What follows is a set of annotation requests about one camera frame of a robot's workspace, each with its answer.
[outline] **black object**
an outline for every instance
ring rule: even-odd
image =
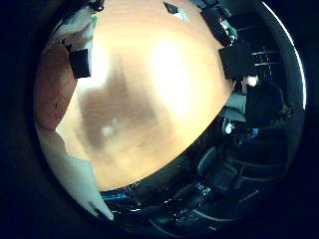
[[[207,174],[209,169],[213,166],[215,163],[215,160],[217,158],[217,148],[212,147],[200,160],[198,166],[197,166],[197,173],[199,176],[204,176]]]
[[[163,2],[163,5],[165,6],[166,10],[170,13],[170,14],[175,14],[175,13],[178,13],[178,8],[169,4],[169,3],[166,3],[166,2]]]
[[[256,76],[256,68],[248,43],[236,43],[218,50],[227,79]]]
[[[104,9],[104,2],[105,0],[97,0],[95,2],[89,3],[89,6],[97,12],[101,12]]]
[[[207,26],[209,27],[212,35],[217,39],[217,41],[222,46],[228,46],[231,44],[231,40],[226,33],[225,29],[221,26],[219,19],[223,16],[217,8],[208,7],[204,8],[200,13],[202,18],[205,20]]]
[[[91,76],[88,49],[71,52],[69,58],[73,75],[76,79],[87,78]]]

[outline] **black clip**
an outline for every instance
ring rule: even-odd
[[[89,6],[96,12],[101,12],[104,9],[105,0],[97,0],[95,2],[89,3]]]

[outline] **dark background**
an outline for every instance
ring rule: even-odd
[[[240,5],[241,13],[245,3]],[[271,200],[220,238],[317,238],[319,236],[319,3],[315,0],[268,0],[287,26],[304,63],[308,109],[296,159]],[[1,157],[0,235],[2,238],[120,238],[107,232],[75,205],[40,159],[34,132],[28,126],[24,91],[30,90],[48,26],[59,16],[62,0],[0,2]],[[41,29],[40,37],[35,37]]]

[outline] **tan surface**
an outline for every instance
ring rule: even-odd
[[[230,95],[199,9],[184,22],[161,0],[113,0],[99,15],[93,76],[80,79],[57,128],[71,155],[91,160],[101,190],[168,164],[207,128]]]

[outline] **metal rod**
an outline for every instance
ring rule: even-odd
[[[255,64],[255,67],[260,67],[260,66],[268,66],[268,65],[280,65],[280,62],[273,62],[273,63],[258,63]]]

